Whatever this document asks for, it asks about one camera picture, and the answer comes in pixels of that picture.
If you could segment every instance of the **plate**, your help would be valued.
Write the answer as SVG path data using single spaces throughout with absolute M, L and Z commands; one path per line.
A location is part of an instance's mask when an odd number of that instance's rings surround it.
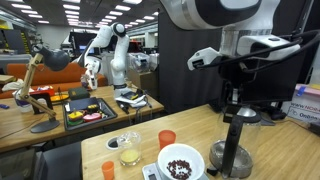
M 69 95 L 67 95 L 67 94 L 50 96 L 51 102 L 58 102 L 58 101 L 65 100 L 68 98 L 69 98 Z

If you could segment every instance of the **digital scale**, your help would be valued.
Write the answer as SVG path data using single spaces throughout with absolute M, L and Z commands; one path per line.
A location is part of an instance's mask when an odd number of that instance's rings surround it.
M 142 173 L 145 180 L 169 180 L 169 178 L 160 171 L 157 162 L 144 166 L 142 168 Z M 203 173 L 198 180 L 209 180 L 209 178 Z

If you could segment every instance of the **white bowl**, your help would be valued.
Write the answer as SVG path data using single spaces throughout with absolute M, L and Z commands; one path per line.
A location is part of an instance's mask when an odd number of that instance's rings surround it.
M 184 160 L 192 169 L 188 179 L 199 179 L 204 172 L 204 161 L 201 154 L 191 146 L 185 144 L 170 144 L 164 147 L 158 155 L 158 166 L 160 171 L 169 179 L 175 179 L 167 169 L 169 162 Z

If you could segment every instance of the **wooden table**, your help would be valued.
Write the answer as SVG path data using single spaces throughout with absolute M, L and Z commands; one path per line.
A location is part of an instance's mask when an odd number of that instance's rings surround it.
M 83 179 L 103 179 L 101 165 L 109 160 L 115 162 L 115 180 L 143 179 L 142 167 L 157 160 L 158 132 L 163 129 L 175 131 L 177 143 L 197 149 L 208 166 L 210 146 L 222 128 L 216 126 L 217 119 L 210 106 L 204 105 L 86 139 L 81 143 Z M 247 179 L 320 179 L 320 138 L 293 122 L 261 128 L 255 165 Z M 107 149 L 105 143 L 129 130 L 142 136 L 142 159 L 136 166 L 125 167 L 118 160 L 119 151 Z M 222 179 L 220 173 L 208 177 Z
M 54 106 L 54 111 L 57 113 L 56 118 L 60 121 L 60 125 L 53 130 L 43 133 L 31 133 L 30 129 L 32 126 L 36 125 L 39 122 L 47 121 L 47 114 L 34 115 L 33 111 L 28 113 L 21 113 L 13 98 L 1 99 L 0 103 L 9 105 L 10 109 L 0 109 L 0 152 L 46 142 L 82 131 L 104 127 L 120 121 L 129 121 L 129 119 L 134 119 L 136 110 L 130 108 L 130 114 L 125 114 L 114 101 L 113 94 L 113 87 L 105 86 L 99 87 L 97 90 L 92 91 L 91 97 L 103 98 L 109 104 L 109 106 L 118 114 L 116 118 L 92 124 L 80 129 L 66 131 L 64 127 L 62 106 L 58 105 Z M 148 96 L 148 102 L 152 105 L 152 109 L 148 106 L 143 107 L 140 110 L 142 115 L 156 113 L 164 109 L 162 104 L 160 104 L 150 96 Z

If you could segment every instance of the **bowl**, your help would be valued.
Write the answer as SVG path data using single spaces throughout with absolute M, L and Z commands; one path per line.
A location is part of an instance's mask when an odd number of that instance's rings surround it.
M 169 179 L 199 179 L 205 169 L 201 154 L 185 144 L 170 144 L 164 147 L 158 155 L 160 172 Z

